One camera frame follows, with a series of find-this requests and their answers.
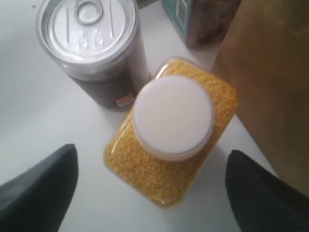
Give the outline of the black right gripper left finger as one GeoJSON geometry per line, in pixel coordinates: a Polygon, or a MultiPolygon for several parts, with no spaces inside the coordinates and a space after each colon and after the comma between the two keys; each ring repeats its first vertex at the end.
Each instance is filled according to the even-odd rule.
{"type": "Polygon", "coordinates": [[[0,187],[2,232],[57,232],[79,176],[75,145],[66,144],[0,187]]]}

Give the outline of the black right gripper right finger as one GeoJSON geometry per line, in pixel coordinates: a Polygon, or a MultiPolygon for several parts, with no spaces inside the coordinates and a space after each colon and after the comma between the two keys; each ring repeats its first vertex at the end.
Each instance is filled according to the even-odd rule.
{"type": "Polygon", "coordinates": [[[309,199],[239,150],[225,173],[229,202],[242,232],[307,232],[309,199]]]}

